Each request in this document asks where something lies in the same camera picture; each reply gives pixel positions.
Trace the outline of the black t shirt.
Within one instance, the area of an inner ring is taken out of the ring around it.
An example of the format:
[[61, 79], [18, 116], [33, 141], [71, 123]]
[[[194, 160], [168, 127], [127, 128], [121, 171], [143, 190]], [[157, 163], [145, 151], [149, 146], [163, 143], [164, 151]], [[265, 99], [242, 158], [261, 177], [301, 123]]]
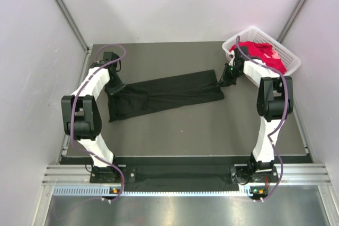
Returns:
[[126, 85], [108, 96], [109, 121], [224, 99], [214, 70]]

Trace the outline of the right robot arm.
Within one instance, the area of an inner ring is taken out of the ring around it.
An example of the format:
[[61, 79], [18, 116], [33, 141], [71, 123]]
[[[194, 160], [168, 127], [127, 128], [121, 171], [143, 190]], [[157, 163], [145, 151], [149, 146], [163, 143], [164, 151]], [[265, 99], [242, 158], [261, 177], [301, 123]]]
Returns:
[[217, 86], [236, 85], [241, 76], [250, 78], [258, 87], [256, 109], [260, 116], [260, 129], [246, 169], [246, 180], [258, 182], [273, 173], [278, 135], [294, 107], [293, 83], [290, 76], [250, 56], [247, 47], [237, 46], [231, 61], [225, 64]]

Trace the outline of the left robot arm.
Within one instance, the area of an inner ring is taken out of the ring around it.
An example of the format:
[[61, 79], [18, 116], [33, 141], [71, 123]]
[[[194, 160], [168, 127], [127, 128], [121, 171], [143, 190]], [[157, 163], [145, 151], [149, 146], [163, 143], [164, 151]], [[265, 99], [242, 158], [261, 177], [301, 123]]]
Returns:
[[123, 90], [125, 84], [117, 70], [120, 64], [116, 53], [105, 52], [102, 60], [92, 63], [80, 87], [61, 99], [64, 131], [71, 145], [76, 147], [75, 141], [81, 144], [78, 150], [86, 151], [93, 161], [93, 176], [103, 176], [109, 182], [124, 181], [124, 176], [101, 135], [102, 119], [96, 100], [101, 91], [113, 96]]

